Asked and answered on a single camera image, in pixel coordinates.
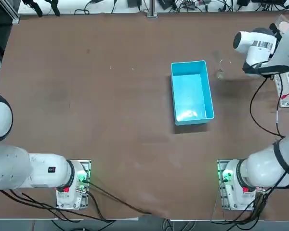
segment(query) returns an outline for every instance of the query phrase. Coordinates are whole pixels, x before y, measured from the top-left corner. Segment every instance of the wire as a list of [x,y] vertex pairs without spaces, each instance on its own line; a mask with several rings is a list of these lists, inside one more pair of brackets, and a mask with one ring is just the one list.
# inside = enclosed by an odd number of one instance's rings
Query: wire
[[[183,229],[181,229],[181,231],[184,231],[190,223],[191,223],[191,222],[189,221],[189,222],[183,227]],[[197,223],[197,222],[194,221],[194,224],[192,225],[192,227],[191,227],[190,229],[188,229],[187,231],[193,230],[194,227],[196,226],[196,223]]]
[[[26,197],[29,198],[30,200],[25,199],[25,198],[17,195],[13,190],[10,190],[10,192],[11,192],[16,198],[21,199],[21,200],[23,200],[23,201],[28,201],[28,202],[31,202],[31,203],[34,203],[34,204],[38,204],[38,205],[40,205],[40,206],[42,206],[42,207],[44,207],[44,208],[46,208],[45,206],[47,206],[47,207],[49,207],[49,208],[56,209],[55,207],[53,207],[53,206],[51,206],[51,205],[48,205],[48,204],[45,204],[45,203],[40,203],[40,202],[34,200],[33,198],[31,198],[30,196],[26,195],[25,193],[22,193],[22,195],[26,196]],[[72,223],[78,223],[78,222],[80,222],[80,220],[79,220],[79,221],[74,221],[74,220],[68,219],[61,211],[58,211],[58,212],[63,216],[63,218],[65,218],[65,220],[62,219],[61,217],[59,217],[56,213],[52,212],[51,209],[47,209],[47,210],[48,210],[49,212],[51,212],[55,217],[58,217],[58,218],[59,218],[60,220],[62,220],[62,221],[69,221],[69,222],[72,222]]]
[[166,222],[169,224],[169,226],[170,226],[170,228],[171,228],[171,231],[173,231],[173,227],[171,226],[170,221],[169,221],[168,219],[166,219]]
[[86,8],[87,8],[87,6],[90,4],[90,3],[94,3],[94,1],[89,1],[86,5],[85,5],[85,7],[83,8],[83,9],[76,9],[75,11],[74,11],[74,15],[76,15],[76,12],[77,11],[83,11],[84,13],[85,13],[85,15],[89,15],[90,14],[90,11],[89,10],[87,10]]
[[117,3],[117,0],[114,0],[114,6],[113,6],[113,8],[112,8],[112,10],[111,10],[111,13],[114,12],[116,3]]
[[250,101],[250,116],[251,116],[252,120],[255,122],[255,124],[256,124],[258,127],[260,127],[262,130],[264,130],[264,131],[266,131],[266,132],[268,132],[268,133],[270,133],[270,134],[272,134],[272,135],[279,136],[280,138],[284,138],[284,136],[280,136],[279,134],[274,133],[274,132],[271,132],[271,131],[265,129],[264,127],[262,127],[262,126],[256,121],[256,119],[255,119],[255,117],[254,117],[254,115],[252,114],[252,111],[251,111],[251,106],[252,106],[252,103],[253,103],[253,101],[254,101],[254,99],[255,99],[255,96],[257,95],[257,93],[259,92],[259,90],[260,90],[261,87],[265,84],[265,82],[266,82],[267,80],[268,80],[268,78],[265,78],[265,79],[264,79],[264,81],[263,81],[262,84],[257,88],[256,92],[254,93],[254,95],[253,95],[253,97],[252,97],[252,99],[251,99],[251,101]]
[[284,137],[280,134],[279,132],[279,128],[278,128],[278,109],[279,109],[279,103],[280,103],[280,99],[283,95],[283,80],[281,79],[281,75],[278,74],[279,76],[279,80],[280,80],[280,94],[279,94],[279,98],[278,98],[278,101],[277,101],[277,106],[276,106],[276,130],[277,130],[277,133],[280,137]]
[[46,210],[56,210],[56,211],[64,211],[66,213],[72,213],[72,214],[75,214],[75,215],[79,215],[79,216],[82,216],[82,217],[86,217],[86,218],[91,218],[91,219],[95,219],[95,220],[100,220],[100,221],[104,221],[102,219],[99,219],[99,218],[95,218],[95,217],[92,217],[92,216],[89,216],[89,215],[85,215],[85,214],[81,214],[81,213],[77,213],[77,212],[74,212],[74,211],[71,211],[71,210],[66,210],[66,209],[60,209],[60,208],[44,208],[44,207],[41,207],[41,206],[37,206],[37,205],[33,205],[33,204],[29,204],[29,203],[26,203],[26,202],[23,202],[23,201],[20,201],[16,198],[14,198],[13,196],[9,195],[7,192],[3,191],[3,190],[0,190],[0,192],[2,194],[4,194],[5,196],[9,197],[10,199],[12,199],[13,201],[16,201],[20,204],[23,204],[23,205],[27,205],[27,206],[30,206],[30,207],[34,207],[34,208],[39,208],[39,209],[46,209]]
[[233,11],[233,9],[227,4],[226,0],[224,0],[224,1],[214,0],[214,1],[219,1],[219,2],[221,2],[221,3],[223,3],[223,4],[225,4],[225,5],[228,7],[229,10]]
[[144,5],[145,5],[145,7],[146,7],[146,10],[149,11],[149,8],[148,8],[148,6],[147,6],[145,0],[144,0]]
[[102,231],[102,230],[104,230],[104,229],[106,229],[108,226],[110,226],[110,225],[112,225],[113,223],[115,223],[116,221],[114,220],[114,221],[112,221],[111,223],[109,223],[108,225],[106,225],[106,226],[104,226],[104,227],[102,227],[101,229],[99,229],[98,231]]
[[53,220],[50,220],[59,230],[61,231],[65,231],[64,229],[62,229],[60,226],[58,226]]
[[95,184],[93,184],[93,183],[91,183],[91,182],[89,182],[89,181],[87,181],[87,180],[83,180],[82,182],[92,185],[93,187],[95,187],[95,188],[97,188],[98,190],[102,191],[103,193],[107,194],[108,196],[110,196],[111,198],[115,199],[116,201],[119,201],[120,203],[126,205],[127,207],[129,207],[129,208],[131,208],[131,209],[133,209],[133,210],[135,210],[135,211],[137,211],[137,212],[139,212],[139,213],[147,214],[147,215],[151,215],[151,214],[152,214],[152,213],[150,213],[150,212],[146,212],[146,211],[143,211],[143,210],[141,210],[141,209],[135,208],[134,206],[126,203],[125,201],[122,201],[121,199],[117,198],[116,196],[110,194],[110,193],[107,192],[106,190],[100,188],[99,186],[97,186],[97,185],[95,185]]
[[95,204],[97,213],[98,213],[98,215],[100,216],[100,218],[103,219],[103,220],[106,220],[106,219],[103,217],[103,215],[102,215],[102,213],[101,213],[101,210],[100,210],[100,208],[98,207],[97,201],[96,201],[95,197],[93,196],[93,194],[92,194],[91,192],[89,192],[89,191],[87,191],[87,194],[92,198],[92,200],[93,200],[93,202],[94,202],[94,204]]

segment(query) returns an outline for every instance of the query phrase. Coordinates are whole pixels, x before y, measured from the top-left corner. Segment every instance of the blue plastic bin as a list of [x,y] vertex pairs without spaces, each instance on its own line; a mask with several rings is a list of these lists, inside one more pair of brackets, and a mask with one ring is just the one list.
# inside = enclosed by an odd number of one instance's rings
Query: blue plastic bin
[[171,85],[176,125],[205,124],[214,118],[205,61],[172,63]]

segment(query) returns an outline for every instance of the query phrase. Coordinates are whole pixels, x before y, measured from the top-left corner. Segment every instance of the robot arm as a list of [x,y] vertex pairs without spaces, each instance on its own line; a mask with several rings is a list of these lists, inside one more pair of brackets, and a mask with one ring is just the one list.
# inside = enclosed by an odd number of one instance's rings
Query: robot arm
[[[0,141],[11,131],[13,113],[0,96]],[[0,190],[16,188],[56,188],[61,209],[87,207],[89,172],[80,161],[66,160],[56,154],[29,154],[26,150],[0,144]]]
[[[234,48],[247,55],[243,70],[248,75],[265,76],[289,71],[289,29],[279,43],[268,29],[239,32],[234,39]],[[251,154],[247,159],[230,160],[221,177],[229,208],[246,209],[255,199],[256,187],[274,186],[288,167],[289,137]],[[286,186],[289,186],[289,171],[278,184],[278,187]]]
[[259,76],[289,71],[289,30],[279,43],[270,29],[242,31],[235,36],[233,46],[236,51],[247,55],[243,65],[246,74]]

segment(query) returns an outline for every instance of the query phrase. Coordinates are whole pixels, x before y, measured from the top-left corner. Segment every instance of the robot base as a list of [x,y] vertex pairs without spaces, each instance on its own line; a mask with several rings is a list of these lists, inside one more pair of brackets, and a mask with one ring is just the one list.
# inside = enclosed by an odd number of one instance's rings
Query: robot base
[[78,210],[88,207],[89,184],[81,182],[90,181],[91,160],[71,160],[75,175],[71,187],[63,192],[56,190],[57,204],[60,209]]
[[[218,160],[217,171],[220,183],[222,207],[227,210],[245,210],[256,196],[256,191],[244,192],[236,178],[236,166],[239,160]],[[251,204],[247,211],[253,210]]]

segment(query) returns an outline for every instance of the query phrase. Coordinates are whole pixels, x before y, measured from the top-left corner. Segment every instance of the brown table surface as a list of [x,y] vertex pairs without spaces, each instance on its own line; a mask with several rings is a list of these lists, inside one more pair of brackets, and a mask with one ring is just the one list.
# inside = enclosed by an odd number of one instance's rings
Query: brown table surface
[[[33,153],[91,159],[92,180],[128,203],[171,219],[211,219],[217,159],[245,158],[275,137],[260,130],[249,103],[260,80],[244,75],[234,35],[268,27],[278,13],[90,15],[29,18],[13,26],[0,73],[0,94],[13,108],[5,143]],[[217,80],[221,59],[228,78]],[[205,60],[215,118],[204,126],[174,126],[170,64]],[[275,129],[272,81],[253,105]],[[289,134],[289,109],[280,113]],[[29,194],[54,204],[53,189]],[[140,214],[95,193],[105,217]],[[219,207],[214,219],[222,219]],[[93,204],[82,211],[95,215]],[[0,194],[0,218],[53,218]],[[289,220],[289,190],[275,192],[262,216]]]

